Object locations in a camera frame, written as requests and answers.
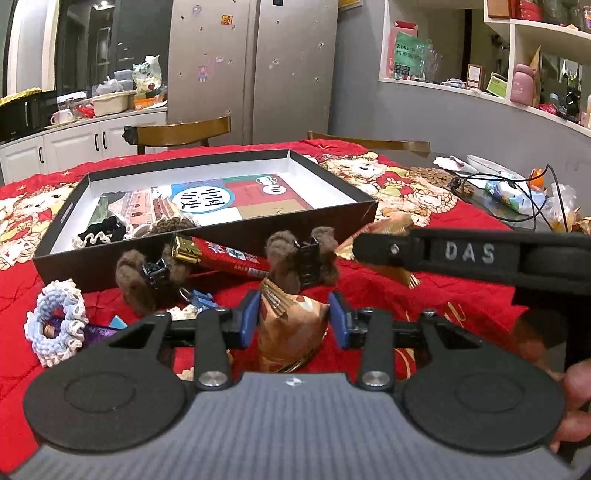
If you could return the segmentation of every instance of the chair backrest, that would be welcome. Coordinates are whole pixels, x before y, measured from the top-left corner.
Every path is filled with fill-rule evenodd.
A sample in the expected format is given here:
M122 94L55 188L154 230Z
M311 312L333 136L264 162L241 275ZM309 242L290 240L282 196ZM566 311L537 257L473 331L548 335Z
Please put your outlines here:
M308 132L308 140L316 140L318 138L323 138L325 140L343 140L345 142L361 145L368 150L407 150L415 152L423 157L426 157L431 153L431 144L429 142L370 140L367 138L336 137L334 135L319 134L312 131Z
M175 125L147 125L145 127L126 127L130 132L124 138L131 145L138 146L138 154L145 154L145 147L179 147L200 142L209 146L209 139L230 133L230 116L222 116L201 122Z

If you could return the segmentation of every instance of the black box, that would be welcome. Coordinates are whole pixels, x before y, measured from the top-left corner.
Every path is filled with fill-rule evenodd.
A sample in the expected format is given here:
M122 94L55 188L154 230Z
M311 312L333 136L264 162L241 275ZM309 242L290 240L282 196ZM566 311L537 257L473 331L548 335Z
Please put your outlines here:
M74 249L72 237L86 230L102 193L150 189L155 184L163 183L168 183L170 187L170 184L177 183L258 175L261 178L275 175L275 181L284 181L294 195L303 199L311 209L200 226L183 233L264 256L267 238L280 230L290 230L298 239L305 241L309 239L314 227L332 226L336 240L342 242L363 225L374 221L377 202L373 198L291 150L241 151L176 158L86 175L47 229L37 247L33 262L46 284L53 280L71 278L82 292L116 287L115 266L124 252L137 249L148 258L157 259L164 244L170 242L174 234L161 233ZM264 183L260 185L263 192ZM252 187L248 188L249 192L253 191ZM229 207L225 209L225 214L234 215L234 210L239 212L239 208L256 206ZM205 218L205 215L198 218L202 225Z

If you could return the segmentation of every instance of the purple ribbon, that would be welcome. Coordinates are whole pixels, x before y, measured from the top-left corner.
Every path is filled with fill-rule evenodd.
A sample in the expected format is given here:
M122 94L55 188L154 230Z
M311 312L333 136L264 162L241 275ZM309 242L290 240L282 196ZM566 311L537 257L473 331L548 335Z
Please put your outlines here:
M48 338L55 338L60 333L61 323L63 321L62 317L53 316L49 319L49 321L45 324L45 328L43 329L43 333ZM82 348L88 347L92 343L101 342L104 339L113 336L117 332L120 332L117 328L112 327L101 327L100 325L93 325L92 323L87 323L84 325L84 342L82 342Z

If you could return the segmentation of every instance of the hair scrunchie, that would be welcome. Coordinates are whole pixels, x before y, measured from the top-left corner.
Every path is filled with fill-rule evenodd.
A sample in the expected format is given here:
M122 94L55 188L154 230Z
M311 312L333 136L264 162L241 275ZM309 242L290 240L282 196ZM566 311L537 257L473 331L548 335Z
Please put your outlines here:
M64 311L60 333L55 338L48 338L43 333L45 324L59 308ZM56 280L42 289L35 310L27 312L25 337L32 342L41 365L53 367L72 357L82 347L87 323L82 292L72 280Z

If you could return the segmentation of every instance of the circular pad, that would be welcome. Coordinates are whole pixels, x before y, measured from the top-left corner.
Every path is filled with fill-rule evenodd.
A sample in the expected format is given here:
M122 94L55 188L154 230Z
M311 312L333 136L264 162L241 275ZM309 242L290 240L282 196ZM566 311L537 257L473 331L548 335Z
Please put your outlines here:
M77 452L116 452L166 430L183 410L177 376L139 351L80 352L29 386L23 408L35 434Z
M489 455L542 445L564 406L549 375L496 348L448 351L418 370L403 391L404 410L429 437Z

